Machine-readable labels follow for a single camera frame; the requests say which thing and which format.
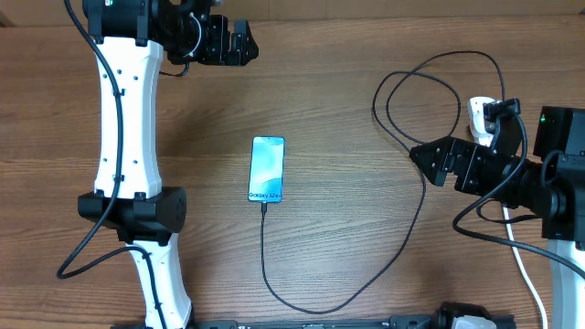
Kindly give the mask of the blue Galaxy smartphone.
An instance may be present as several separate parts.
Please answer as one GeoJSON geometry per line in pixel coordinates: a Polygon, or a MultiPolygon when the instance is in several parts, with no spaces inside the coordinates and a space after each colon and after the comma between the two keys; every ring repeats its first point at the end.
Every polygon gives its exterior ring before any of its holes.
{"type": "Polygon", "coordinates": [[[282,201],[285,139],[256,136],[252,140],[248,200],[255,203],[282,201]]]}

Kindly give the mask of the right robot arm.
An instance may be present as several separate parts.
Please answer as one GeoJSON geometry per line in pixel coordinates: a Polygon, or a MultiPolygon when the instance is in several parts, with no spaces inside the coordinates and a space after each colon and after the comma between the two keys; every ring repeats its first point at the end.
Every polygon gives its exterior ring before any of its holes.
{"type": "Polygon", "coordinates": [[[584,111],[545,106],[540,113],[534,154],[527,160],[527,130],[516,99],[484,105],[493,126],[492,142],[483,146],[452,136],[413,147],[412,162],[435,186],[456,175],[457,191],[476,195],[452,222],[470,238],[516,247],[551,261],[552,325],[584,325],[584,111]],[[460,227],[468,214],[489,200],[525,207],[542,221],[546,249],[460,227]]]}

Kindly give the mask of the white power strip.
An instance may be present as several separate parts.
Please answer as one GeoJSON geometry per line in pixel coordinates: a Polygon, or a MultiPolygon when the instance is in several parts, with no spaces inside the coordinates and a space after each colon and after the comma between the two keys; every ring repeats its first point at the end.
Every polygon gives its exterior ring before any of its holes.
{"type": "Polygon", "coordinates": [[[471,98],[467,103],[470,132],[476,143],[490,146],[494,138],[495,123],[484,118],[484,105],[499,102],[485,96],[471,98]]]}

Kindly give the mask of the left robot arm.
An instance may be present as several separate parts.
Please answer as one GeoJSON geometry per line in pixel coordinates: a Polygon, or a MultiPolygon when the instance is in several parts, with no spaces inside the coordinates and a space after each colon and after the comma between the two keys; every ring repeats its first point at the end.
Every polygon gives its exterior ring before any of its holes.
{"type": "Polygon", "coordinates": [[[258,57],[247,20],[215,15],[209,1],[84,0],[80,33],[101,81],[101,153],[79,214],[117,233],[142,286],[146,328],[193,328],[178,235],[186,191],[165,186],[156,151],[156,93],[161,66],[241,67],[258,57]]]}

